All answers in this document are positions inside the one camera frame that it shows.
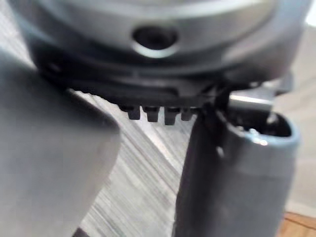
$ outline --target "silver metal surface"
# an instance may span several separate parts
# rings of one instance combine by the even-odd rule
[[[166,49],[154,50],[154,49],[146,48],[135,41],[131,43],[131,46],[135,50],[135,52],[149,58],[165,58],[177,52],[179,48],[178,45],[176,44]]]
[[[229,96],[229,108],[269,113],[273,107],[274,98],[275,92],[269,88],[237,90]]]
[[[135,50],[131,35],[136,28],[144,25],[173,27],[179,34],[179,42],[177,50],[172,53],[199,51],[241,37],[266,20],[278,2],[277,0],[36,1],[50,14],[83,36],[125,51]],[[144,53],[143,50],[141,52],[145,56],[152,57],[150,52]],[[169,55],[171,51],[163,54],[164,57]]]
[[[275,91],[276,95],[282,95],[293,91],[294,89],[294,77],[292,73],[286,74],[282,78],[276,80],[270,80],[263,83],[265,88],[269,88]]]

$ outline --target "wooden floor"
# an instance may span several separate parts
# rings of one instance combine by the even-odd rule
[[[294,65],[298,88],[278,99],[276,109],[300,125],[303,137],[316,134],[316,31],[304,35],[299,59]],[[8,8],[0,0],[0,46],[29,60],[26,48],[12,23]],[[174,204],[190,131],[194,120],[166,127],[162,118],[150,124],[142,113],[140,121],[129,121],[117,106],[87,96],[118,121],[122,148],[104,189],[82,222],[91,237],[169,237]],[[314,157],[314,139],[307,139],[300,157]],[[316,237],[315,226],[286,217],[279,237]]]
[[[277,237],[316,237],[316,219],[289,213]]]

